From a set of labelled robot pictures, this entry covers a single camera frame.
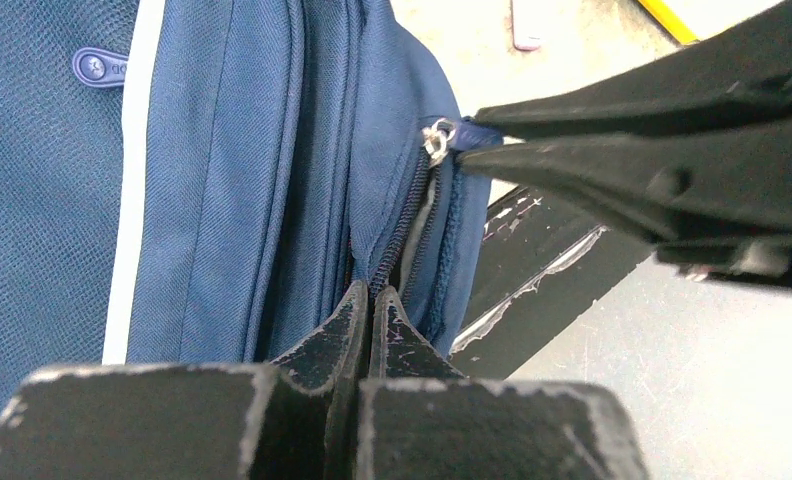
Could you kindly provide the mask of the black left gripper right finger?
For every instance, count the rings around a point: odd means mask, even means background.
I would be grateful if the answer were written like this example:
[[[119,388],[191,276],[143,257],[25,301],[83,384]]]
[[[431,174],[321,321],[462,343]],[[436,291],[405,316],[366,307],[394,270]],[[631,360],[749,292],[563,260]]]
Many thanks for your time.
[[[584,382],[467,378],[411,325],[392,288],[376,299],[360,384],[360,479],[645,479],[616,396]]]

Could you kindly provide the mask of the navy blue student backpack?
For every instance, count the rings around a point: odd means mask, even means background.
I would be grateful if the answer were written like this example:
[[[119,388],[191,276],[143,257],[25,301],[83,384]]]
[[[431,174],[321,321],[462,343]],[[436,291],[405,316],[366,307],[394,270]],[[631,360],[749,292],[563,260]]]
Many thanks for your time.
[[[275,358],[355,280],[447,354],[496,141],[387,1],[0,1],[0,413],[50,364]]]

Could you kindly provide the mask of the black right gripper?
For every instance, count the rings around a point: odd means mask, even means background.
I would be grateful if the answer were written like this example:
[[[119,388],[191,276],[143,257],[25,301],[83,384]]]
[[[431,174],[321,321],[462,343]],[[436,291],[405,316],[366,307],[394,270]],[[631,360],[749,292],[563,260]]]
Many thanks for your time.
[[[463,156],[466,171],[573,203],[654,243],[656,260],[688,280],[792,290],[792,1],[636,69],[485,107],[475,120],[527,140],[598,136],[476,151]]]

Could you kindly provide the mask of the pink highlighter pen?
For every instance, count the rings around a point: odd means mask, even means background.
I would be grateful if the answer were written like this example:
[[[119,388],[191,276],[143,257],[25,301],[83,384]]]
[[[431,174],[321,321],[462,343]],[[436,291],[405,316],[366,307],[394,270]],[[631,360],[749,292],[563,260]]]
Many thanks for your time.
[[[540,2],[511,0],[510,20],[513,47],[518,51],[532,52],[542,45],[540,27]]]

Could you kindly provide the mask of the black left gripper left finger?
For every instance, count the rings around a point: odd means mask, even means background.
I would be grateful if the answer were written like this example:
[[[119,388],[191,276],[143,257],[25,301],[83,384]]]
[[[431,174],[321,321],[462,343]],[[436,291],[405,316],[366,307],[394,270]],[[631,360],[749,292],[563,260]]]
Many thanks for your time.
[[[368,293],[266,363],[54,365],[0,414],[0,479],[348,479]]]

